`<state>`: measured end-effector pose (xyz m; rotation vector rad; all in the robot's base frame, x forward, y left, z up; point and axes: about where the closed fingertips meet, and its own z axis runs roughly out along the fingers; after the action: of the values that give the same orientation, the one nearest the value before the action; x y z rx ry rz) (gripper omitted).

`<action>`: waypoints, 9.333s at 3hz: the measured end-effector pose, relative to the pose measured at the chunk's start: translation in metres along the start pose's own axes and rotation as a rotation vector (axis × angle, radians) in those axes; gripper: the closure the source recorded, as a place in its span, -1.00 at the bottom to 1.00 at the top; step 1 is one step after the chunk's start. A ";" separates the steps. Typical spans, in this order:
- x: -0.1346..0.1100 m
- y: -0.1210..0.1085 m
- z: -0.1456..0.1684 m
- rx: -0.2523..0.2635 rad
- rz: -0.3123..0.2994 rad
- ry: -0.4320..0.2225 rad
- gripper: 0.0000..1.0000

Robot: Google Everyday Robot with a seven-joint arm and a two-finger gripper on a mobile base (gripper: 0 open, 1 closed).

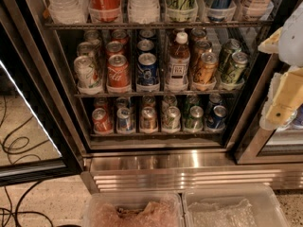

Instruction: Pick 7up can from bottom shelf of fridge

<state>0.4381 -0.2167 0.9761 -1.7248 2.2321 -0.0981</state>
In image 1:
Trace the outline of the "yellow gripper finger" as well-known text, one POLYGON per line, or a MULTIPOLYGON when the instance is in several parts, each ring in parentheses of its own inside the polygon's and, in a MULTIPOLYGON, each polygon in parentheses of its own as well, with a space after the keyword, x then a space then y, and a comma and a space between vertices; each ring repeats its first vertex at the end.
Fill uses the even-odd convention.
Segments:
POLYGON ((282 28, 277 29, 269 38, 264 40, 259 46, 258 51, 266 54, 278 53, 278 41, 282 28))
POLYGON ((274 73, 259 125, 273 131, 282 127, 303 104, 303 68, 291 67, 286 73, 274 73))

